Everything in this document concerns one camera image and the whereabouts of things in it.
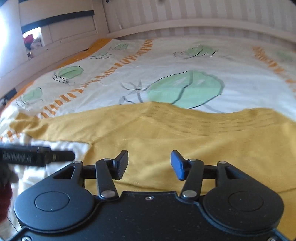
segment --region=bed sheet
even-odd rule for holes
[[[113,39],[104,44],[102,48],[95,44],[84,59],[78,56],[41,76],[13,100],[0,117],[0,140],[73,150],[82,160],[88,144],[34,140],[9,124],[19,112],[50,118],[149,101],[211,113],[267,107],[296,120],[296,53],[288,49],[212,36]],[[13,184],[13,200],[65,165],[12,167],[20,178]],[[11,223],[20,229],[12,206],[0,236],[8,238],[16,232]]]

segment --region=yellow cloth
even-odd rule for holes
[[[11,128],[35,139],[91,144],[84,164],[114,158],[123,149],[129,165],[118,192],[180,191],[170,152],[216,165],[225,160],[280,193],[285,213],[279,226],[296,237],[296,123],[270,109],[209,114],[164,103],[118,105],[38,119],[19,114]],[[214,187],[205,180],[202,192]],[[96,193],[93,180],[86,188]]]

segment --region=green leaf pattern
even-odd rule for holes
[[[193,58],[193,57],[201,57],[201,56],[213,56],[218,50],[213,49],[207,45],[198,45],[197,47],[193,47],[187,49],[183,52],[176,52],[174,53],[174,57],[181,57],[183,59]]]
[[[277,56],[280,57],[281,61],[288,61],[288,62],[293,61],[293,57],[287,52],[279,51],[277,52]]]
[[[61,77],[64,80],[70,80],[76,76],[81,75],[83,71],[83,68],[81,68],[80,66],[71,66],[60,70],[58,73],[58,77]]]
[[[119,44],[119,45],[117,45],[114,49],[115,49],[115,50],[125,50],[125,49],[128,48],[128,45],[129,45],[129,44]]]
[[[145,91],[150,101],[191,109],[220,95],[223,88],[223,81],[216,76],[189,70],[159,79]]]
[[[99,52],[98,54],[94,54],[89,58],[95,58],[95,59],[106,59],[106,58],[112,58],[114,57],[113,54],[108,54],[107,51]]]
[[[24,93],[19,99],[16,100],[18,106],[32,105],[41,100],[42,89],[40,87]]]

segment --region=striped wallpaper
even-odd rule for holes
[[[296,5],[290,0],[111,0],[104,3],[110,32],[171,19],[227,18],[256,22],[296,34]],[[230,28],[185,27],[126,36],[126,39],[186,34],[214,34],[259,39],[295,49],[295,45],[264,34]]]

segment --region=orange stripe pattern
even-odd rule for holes
[[[5,138],[8,138],[10,142],[14,142],[14,140],[20,139],[20,133],[16,132],[13,129],[10,129],[6,132],[5,135],[0,136],[0,142],[3,142]]]
[[[72,99],[77,98],[78,94],[82,94],[84,92],[84,90],[81,89],[81,88],[86,88],[91,83],[99,82],[103,78],[105,78],[105,77],[109,76],[110,74],[114,73],[118,68],[137,60],[138,57],[142,56],[143,54],[146,54],[148,51],[150,51],[152,49],[152,42],[153,42],[152,39],[145,40],[142,47],[135,54],[124,57],[123,59],[121,59],[119,61],[119,63],[114,63],[114,65],[111,68],[104,71],[99,76],[96,76],[95,80],[91,80],[91,81],[81,85],[77,89],[73,89],[73,90],[69,91],[68,93],[66,93],[64,95],[60,95],[58,99],[54,100],[53,104],[50,104],[48,106],[44,106],[43,109],[46,110],[46,111],[40,112],[37,115],[37,117],[38,118],[48,118],[51,115],[55,116],[56,113],[57,113],[57,110],[59,109],[60,106],[64,105],[67,102],[70,102]]]
[[[253,52],[255,54],[255,58],[267,64],[268,68],[272,69],[274,73],[279,75],[280,77],[285,79],[285,82],[289,85],[294,93],[296,93],[296,80],[290,78],[290,76],[286,73],[286,70],[279,66],[279,64],[269,58],[262,47],[253,47]]]
[[[77,54],[76,56],[74,56],[73,58],[70,58],[69,60],[65,61],[64,63],[62,63],[61,65],[59,65],[57,67],[57,69],[59,68],[62,68],[64,66],[67,66],[69,64],[72,64],[72,63],[75,63],[79,60],[82,60],[90,55],[92,55],[93,53],[95,53],[96,51],[98,51],[99,49],[101,49],[102,47],[104,47],[106,44],[108,44],[112,39],[98,39],[94,44],[91,45],[91,47],[89,47],[88,50],[86,51],[83,51],[79,54]],[[29,84],[27,84],[26,86],[24,86],[20,91],[18,91],[18,93],[12,98],[10,99],[10,101],[6,104],[5,108],[8,107],[8,105],[14,101],[15,99],[17,99],[18,97],[20,97],[28,87],[30,87],[32,84],[34,83],[34,81],[30,82]],[[68,95],[72,98],[76,98],[75,95],[71,94],[71,93],[68,93]],[[66,102],[70,102],[71,100],[68,99],[65,95],[61,95],[60,96],[61,99],[63,99],[63,101],[66,101]],[[58,110],[60,106],[62,106],[64,103],[63,103],[62,100],[60,99],[56,99],[54,100],[55,103],[53,104],[50,104],[48,107],[44,107],[45,110],[48,110],[49,113],[56,113],[55,111],[52,111],[51,109],[55,109],[55,110]],[[40,116],[44,117],[44,118],[48,118],[48,114],[45,113],[45,112],[40,112],[39,113]],[[19,133],[15,133],[13,134],[14,130],[8,130],[6,135],[7,137],[9,138],[10,142],[13,142],[14,141],[14,138],[13,137],[17,137],[18,139],[20,138],[20,134]],[[5,138],[5,136],[0,136],[0,141],[2,142],[3,139]]]

